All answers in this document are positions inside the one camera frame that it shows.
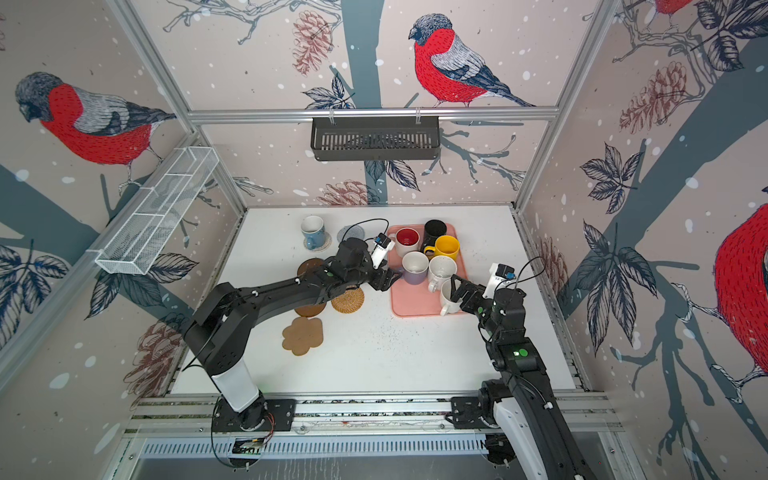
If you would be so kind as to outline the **pink rectangular tray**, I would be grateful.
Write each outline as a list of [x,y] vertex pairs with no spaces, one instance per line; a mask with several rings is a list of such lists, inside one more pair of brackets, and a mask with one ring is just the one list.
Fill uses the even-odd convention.
[[[459,238],[456,229],[453,224],[446,223],[447,234]],[[394,225],[387,230],[387,235],[394,242],[395,234],[401,228],[413,228],[423,233],[423,224],[412,225]],[[402,258],[393,249],[388,253],[388,266],[392,270],[399,270],[402,264]],[[467,278],[467,272],[463,261],[462,254],[459,253],[455,259],[458,267],[457,275]],[[440,295],[439,291],[430,292],[428,290],[428,280],[425,279],[418,285],[411,285],[405,281],[404,278],[397,280],[394,285],[389,289],[391,305],[393,313],[401,318],[408,317],[427,317],[427,316],[439,316],[441,311]]]

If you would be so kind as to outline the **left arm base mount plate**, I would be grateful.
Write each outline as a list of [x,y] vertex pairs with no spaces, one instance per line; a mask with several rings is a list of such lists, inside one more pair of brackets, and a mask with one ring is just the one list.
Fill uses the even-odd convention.
[[212,415],[213,433],[288,432],[297,402],[293,399],[257,399],[242,412],[236,412],[221,398]]

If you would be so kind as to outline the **rattan woven round coaster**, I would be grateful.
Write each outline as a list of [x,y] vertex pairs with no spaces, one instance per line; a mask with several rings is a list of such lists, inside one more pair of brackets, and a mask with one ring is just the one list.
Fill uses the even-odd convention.
[[341,296],[331,301],[332,307],[342,314],[351,314],[358,311],[364,304],[365,295],[360,288],[347,290]]

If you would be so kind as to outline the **light blue mug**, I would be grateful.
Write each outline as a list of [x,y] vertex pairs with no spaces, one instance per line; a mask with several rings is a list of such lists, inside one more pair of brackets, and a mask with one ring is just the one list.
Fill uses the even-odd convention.
[[304,246],[307,250],[319,250],[325,245],[325,222],[320,216],[309,215],[305,217],[301,222],[300,228],[304,238]]

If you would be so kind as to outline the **dark brown scratched round coaster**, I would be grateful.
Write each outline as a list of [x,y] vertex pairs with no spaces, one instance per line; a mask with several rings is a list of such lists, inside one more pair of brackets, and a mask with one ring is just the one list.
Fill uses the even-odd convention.
[[323,273],[324,269],[325,262],[323,259],[311,258],[300,264],[297,269],[297,276],[302,280],[308,279],[316,274]]

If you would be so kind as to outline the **brown wooden round coaster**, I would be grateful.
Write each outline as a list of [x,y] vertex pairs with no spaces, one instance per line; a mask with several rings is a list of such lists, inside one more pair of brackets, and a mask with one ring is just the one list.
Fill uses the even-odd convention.
[[312,318],[322,313],[325,307],[326,307],[325,303],[321,303],[317,305],[307,305],[307,306],[296,308],[295,312],[297,315],[301,317]]

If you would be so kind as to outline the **blue woven round coaster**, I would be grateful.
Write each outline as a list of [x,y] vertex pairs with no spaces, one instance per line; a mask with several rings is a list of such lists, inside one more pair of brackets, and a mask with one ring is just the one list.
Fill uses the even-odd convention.
[[361,225],[346,225],[342,227],[337,233],[337,241],[341,243],[345,239],[357,238],[360,240],[366,239],[366,233]]

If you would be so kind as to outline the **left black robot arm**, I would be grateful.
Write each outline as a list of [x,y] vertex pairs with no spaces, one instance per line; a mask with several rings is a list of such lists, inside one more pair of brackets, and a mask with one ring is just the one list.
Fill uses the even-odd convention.
[[225,282],[213,288],[183,339],[236,415],[240,429],[253,431],[268,415],[267,401],[243,360],[252,329],[290,310],[328,303],[364,284],[389,290],[402,277],[387,266],[393,248],[383,233],[372,247],[358,238],[345,239],[335,255],[288,280],[242,288]]

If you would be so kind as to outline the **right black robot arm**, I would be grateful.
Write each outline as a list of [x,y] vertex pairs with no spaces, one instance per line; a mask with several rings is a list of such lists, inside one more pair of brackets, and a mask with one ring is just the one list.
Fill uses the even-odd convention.
[[517,460],[528,479],[594,479],[553,393],[546,366],[526,334],[525,292],[516,284],[486,288],[457,275],[445,283],[449,300],[473,314],[498,379],[474,397],[453,397],[445,419],[456,429],[484,427],[489,460]]

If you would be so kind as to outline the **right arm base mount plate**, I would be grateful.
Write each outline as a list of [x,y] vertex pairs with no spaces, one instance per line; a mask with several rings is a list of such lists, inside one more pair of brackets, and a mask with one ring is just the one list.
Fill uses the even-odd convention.
[[494,408],[503,402],[516,401],[516,408],[520,415],[529,413],[532,404],[527,397],[511,395],[502,396],[460,396],[450,399],[450,409],[444,415],[444,419],[455,429],[491,429],[501,430],[501,424],[496,418]]

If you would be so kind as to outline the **beige woven round coaster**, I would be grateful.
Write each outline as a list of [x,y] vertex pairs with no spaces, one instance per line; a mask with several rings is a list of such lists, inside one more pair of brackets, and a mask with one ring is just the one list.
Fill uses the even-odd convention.
[[329,248],[332,245],[332,242],[333,242],[333,239],[331,238],[330,234],[328,232],[325,232],[323,240],[320,244],[315,245],[310,241],[309,238],[305,238],[303,240],[303,246],[306,250],[310,252],[321,252]]

